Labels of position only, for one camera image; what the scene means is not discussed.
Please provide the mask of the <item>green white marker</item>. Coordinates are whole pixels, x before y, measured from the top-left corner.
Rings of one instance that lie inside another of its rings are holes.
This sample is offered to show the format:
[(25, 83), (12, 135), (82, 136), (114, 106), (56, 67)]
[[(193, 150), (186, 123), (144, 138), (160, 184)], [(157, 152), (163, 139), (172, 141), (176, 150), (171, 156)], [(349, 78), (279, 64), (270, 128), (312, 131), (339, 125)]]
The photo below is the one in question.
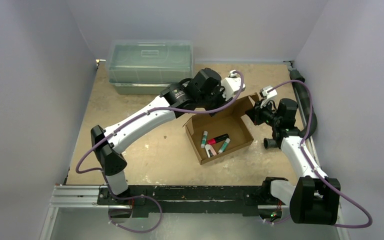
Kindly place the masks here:
[(201, 143), (200, 147), (205, 148), (205, 145), (207, 144), (207, 138), (208, 138), (208, 132), (206, 130), (203, 131), (202, 133), (202, 138), (201, 138)]
[(229, 143), (231, 142), (231, 139), (230, 138), (226, 138), (223, 142), (223, 144), (221, 145), (220, 149), (217, 151), (218, 154), (221, 154), (223, 153), (227, 146), (229, 145)]

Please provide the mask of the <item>brown cardboard box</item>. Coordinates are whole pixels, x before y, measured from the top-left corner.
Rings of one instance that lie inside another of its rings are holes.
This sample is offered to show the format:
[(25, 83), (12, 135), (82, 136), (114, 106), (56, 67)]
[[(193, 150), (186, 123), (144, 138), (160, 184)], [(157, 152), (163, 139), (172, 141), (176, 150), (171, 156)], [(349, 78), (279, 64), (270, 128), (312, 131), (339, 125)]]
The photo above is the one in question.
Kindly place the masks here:
[[(204, 165), (251, 145), (254, 137), (242, 120), (242, 117), (246, 115), (247, 110), (254, 107), (254, 103), (259, 99), (259, 95), (253, 93), (240, 97), (228, 108), (218, 112), (214, 116), (195, 114), (189, 118), (185, 123), (185, 132), (200, 165)], [(208, 140), (223, 134), (229, 135), (230, 142), (222, 153), (217, 153), (209, 157), (208, 150), (201, 148), (205, 131), (207, 132)]]

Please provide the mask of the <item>red black marker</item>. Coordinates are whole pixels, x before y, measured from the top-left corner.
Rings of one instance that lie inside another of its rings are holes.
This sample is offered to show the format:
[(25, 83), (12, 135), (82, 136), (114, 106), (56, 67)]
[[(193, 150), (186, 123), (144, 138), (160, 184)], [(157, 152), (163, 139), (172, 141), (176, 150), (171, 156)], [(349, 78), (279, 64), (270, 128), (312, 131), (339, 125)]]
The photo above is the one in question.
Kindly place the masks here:
[(211, 138), (211, 139), (207, 140), (207, 144), (215, 145), (215, 144), (217, 144), (219, 142), (225, 141), (229, 137), (230, 136), (227, 133), (225, 133), (225, 134), (222, 134), (222, 135), (219, 135), (219, 136), (216, 136), (214, 138)]

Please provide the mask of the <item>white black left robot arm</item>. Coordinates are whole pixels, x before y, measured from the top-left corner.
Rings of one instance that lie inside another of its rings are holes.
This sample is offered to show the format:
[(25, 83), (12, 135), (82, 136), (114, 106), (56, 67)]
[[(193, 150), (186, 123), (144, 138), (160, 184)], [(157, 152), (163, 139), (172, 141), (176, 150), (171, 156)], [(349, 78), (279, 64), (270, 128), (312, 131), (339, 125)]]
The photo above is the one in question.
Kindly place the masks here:
[(107, 184), (109, 197), (118, 205), (129, 199), (125, 176), (127, 161), (122, 153), (136, 140), (156, 127), (179, 118), (185, 111), (196, 108), (213, 110), (231, 97), (227, 94), (228, 81), (211, 68), (201, 69), (193, 78), (170, 84), (148, 105), (125, 120), (108, 127), (94, 126), (91, 142)]

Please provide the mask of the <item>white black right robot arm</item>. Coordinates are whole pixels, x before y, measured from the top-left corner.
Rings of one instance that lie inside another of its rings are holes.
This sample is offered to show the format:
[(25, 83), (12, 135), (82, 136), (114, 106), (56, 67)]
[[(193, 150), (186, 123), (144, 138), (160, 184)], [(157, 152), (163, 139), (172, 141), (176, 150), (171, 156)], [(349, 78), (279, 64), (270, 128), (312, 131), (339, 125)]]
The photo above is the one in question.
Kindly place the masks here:
[(282, 98), (277, 108), (272, 101), (261, 106), (257, 101), (245, 114), (256, 126), (267, 124), (272, 137), (263, 140), (265, 149), (279, 148), (290, 161), (298, 181), (291, 185), (286, 179), (267, 177), (260, 196), (268, 204), (280, 200), (289, 207), (296, 224), (334, 225), (337, 222), (341, 185), (328, 177), (317, 165), (305, 144), (304, 134), (296, 126), (298, 104)]

